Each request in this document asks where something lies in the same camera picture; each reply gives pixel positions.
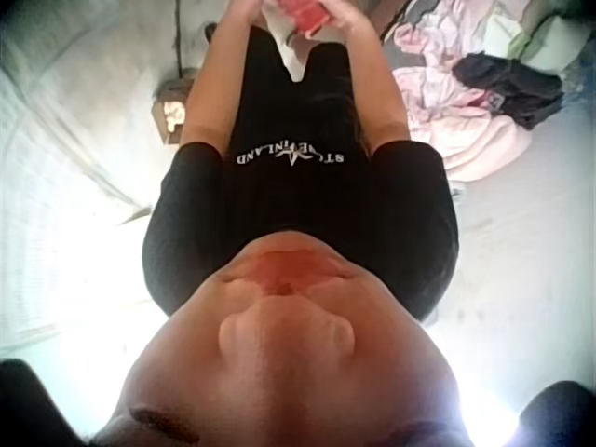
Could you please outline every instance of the pile of clothes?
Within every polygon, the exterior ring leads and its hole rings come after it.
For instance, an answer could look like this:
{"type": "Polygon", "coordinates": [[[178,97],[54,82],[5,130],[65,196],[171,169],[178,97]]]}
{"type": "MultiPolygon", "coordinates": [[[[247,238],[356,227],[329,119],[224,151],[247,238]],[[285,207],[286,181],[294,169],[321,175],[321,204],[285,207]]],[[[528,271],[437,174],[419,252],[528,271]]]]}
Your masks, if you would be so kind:
{"type": "Polygon", "coordinates": [[[557,0],[414,0],[386,55],[413,138],[442,155],[450,180],[497,172],[564,105],[563,71],[589,40],[557,0]]]}

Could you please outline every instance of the red object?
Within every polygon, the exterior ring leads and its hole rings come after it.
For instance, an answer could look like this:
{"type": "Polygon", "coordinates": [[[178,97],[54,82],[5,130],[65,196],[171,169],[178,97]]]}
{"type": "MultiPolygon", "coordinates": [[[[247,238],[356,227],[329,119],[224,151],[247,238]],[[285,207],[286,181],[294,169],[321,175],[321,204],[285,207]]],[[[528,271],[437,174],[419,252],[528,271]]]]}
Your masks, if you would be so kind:
{"type": "Polygon", "coordinates": [[[317,0],[278,0],[278,3],[294,19],[296,29],[304,34],[315,34],[331,19],[317,0]]]}

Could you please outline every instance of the t-shirt sleeve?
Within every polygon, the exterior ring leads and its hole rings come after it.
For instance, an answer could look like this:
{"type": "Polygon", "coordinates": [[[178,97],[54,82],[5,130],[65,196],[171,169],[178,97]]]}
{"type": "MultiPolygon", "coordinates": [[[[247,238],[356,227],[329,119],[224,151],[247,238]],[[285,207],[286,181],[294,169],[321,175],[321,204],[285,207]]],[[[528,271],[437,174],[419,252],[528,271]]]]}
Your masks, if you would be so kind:
{"type": "Polygon", "coordinates": [[[441,156],[421,142],[390,142],[372,157],[379,270],[396,298],[423,320],[445,293],[459,250],[441,156]]]}
{"type": "Polygon", "coordinates": [[[168,314],[180,308],[217,265],[223,161],[210,145],[179,150],[161,185],[142,249],[147,288],[168,314]]]}

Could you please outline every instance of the pink clothing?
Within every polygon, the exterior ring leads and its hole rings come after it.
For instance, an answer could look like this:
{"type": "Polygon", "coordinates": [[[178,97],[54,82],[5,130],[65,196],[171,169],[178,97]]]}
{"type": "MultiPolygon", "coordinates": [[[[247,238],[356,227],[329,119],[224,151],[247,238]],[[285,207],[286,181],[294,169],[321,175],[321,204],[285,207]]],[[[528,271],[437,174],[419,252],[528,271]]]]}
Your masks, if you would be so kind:
{"type": "Polygon", "coordinates": [[[402,51],[423,54],[427,61],[427,67],[393,73],[413,139],[439,151],[454,181],[476,181],[504,168],[531,142],[530,132],[510,117],[492,116],[485,91],[467,88],[452,75],[461,58],[481,49],[478,30],[493,4],[494,0],[441,0],[415,28],[405,24],[394,34],[402,51]]]}

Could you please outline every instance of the hand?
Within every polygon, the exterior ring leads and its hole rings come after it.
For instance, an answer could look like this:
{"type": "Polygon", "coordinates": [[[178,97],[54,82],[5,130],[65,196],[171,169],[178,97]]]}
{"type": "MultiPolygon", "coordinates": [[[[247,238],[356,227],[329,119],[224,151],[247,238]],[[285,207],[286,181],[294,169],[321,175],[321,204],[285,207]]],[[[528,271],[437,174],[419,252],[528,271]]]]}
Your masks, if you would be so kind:
{"type": "Polygon", "coordinates": [[[227,9],[228,14],[253,23],[261,14],[264,0],[231,0],[227,9]]]}
{"type": "Polygon", "coordinates": [[[345,34],[349,34],[354,28],[368,24],[367,17],[355,7],[350,0],[318,0],[332,15],[332,25],[339,28],[345,34]]]}

